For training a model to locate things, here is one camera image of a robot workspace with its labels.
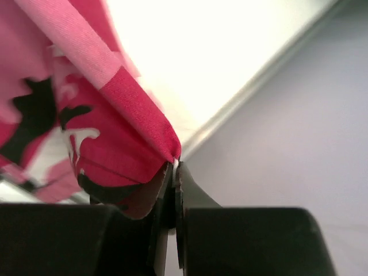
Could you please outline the pink camouflage trousers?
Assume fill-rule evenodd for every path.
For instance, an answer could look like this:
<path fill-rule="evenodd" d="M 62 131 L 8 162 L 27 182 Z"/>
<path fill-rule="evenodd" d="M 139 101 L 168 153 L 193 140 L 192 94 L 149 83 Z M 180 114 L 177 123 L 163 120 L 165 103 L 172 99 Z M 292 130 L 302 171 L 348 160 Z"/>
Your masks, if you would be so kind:
<path fill-rule="evenodd" d="M 104 1 L 2 1 L 1 174 L 146 217 L 181 144 L 139 76 Z"/>

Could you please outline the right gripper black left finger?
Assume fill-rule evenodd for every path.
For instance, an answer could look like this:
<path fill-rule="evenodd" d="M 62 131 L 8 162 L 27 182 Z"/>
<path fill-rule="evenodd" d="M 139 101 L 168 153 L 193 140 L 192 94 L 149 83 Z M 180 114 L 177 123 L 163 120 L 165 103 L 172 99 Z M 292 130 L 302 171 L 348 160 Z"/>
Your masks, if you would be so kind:
<path fill-rule="evenodd" d="M 2 275 L 163 275 L 173 167 L 125 208 L 1 204 Z"/>

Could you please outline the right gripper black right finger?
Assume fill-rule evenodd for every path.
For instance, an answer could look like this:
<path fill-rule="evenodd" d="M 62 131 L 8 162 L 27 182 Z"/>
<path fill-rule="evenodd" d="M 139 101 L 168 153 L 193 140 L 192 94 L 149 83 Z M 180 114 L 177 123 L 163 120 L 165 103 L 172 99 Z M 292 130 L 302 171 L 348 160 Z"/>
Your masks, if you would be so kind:
<path fill-rule="evenodd" d="M 335 275 L 316 219 L 303 208 L 223 207 L 184 163 L 175 173 L 184 275 Z"/>

